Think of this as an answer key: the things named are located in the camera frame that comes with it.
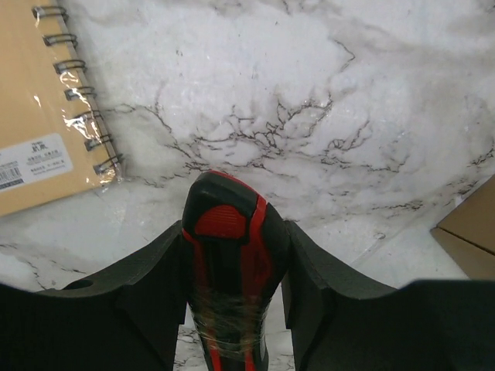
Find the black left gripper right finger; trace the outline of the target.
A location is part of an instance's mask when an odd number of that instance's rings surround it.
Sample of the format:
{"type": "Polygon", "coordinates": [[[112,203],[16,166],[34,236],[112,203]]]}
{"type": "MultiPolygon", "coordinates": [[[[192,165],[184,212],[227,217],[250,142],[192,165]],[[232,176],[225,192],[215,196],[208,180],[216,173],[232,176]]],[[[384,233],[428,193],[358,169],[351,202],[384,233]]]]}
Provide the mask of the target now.
{"type": "Polygon", "coordinates": [[[392,288],[288,223],[282,282],[298,370],[492,370],[494,284],[420,280],[392,288]]]}

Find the red black utility knife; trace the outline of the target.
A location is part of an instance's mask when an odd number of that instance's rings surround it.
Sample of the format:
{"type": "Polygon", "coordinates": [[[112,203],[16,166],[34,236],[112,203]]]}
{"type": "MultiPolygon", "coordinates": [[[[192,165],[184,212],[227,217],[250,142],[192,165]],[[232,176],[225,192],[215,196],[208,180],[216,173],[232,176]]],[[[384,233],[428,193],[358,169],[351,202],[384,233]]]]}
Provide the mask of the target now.
{"type": "Polygon", "coordinates": [[[289,263],[285,221],[263,196],[210,170],[183,210],[184,291],[210,370],[266,370],[265,319],[289,263]]]}

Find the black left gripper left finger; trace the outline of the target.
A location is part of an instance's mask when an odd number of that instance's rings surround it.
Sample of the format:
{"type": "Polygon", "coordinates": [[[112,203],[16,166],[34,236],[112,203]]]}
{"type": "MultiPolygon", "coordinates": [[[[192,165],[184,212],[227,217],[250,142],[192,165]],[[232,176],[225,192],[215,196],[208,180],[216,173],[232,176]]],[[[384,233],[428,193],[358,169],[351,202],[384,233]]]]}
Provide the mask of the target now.
{"type": "Polygon", "coordinates": [[[186,301],[174,223],[62,289],[1,286],[3,370],[171,370],[186,301]]]}

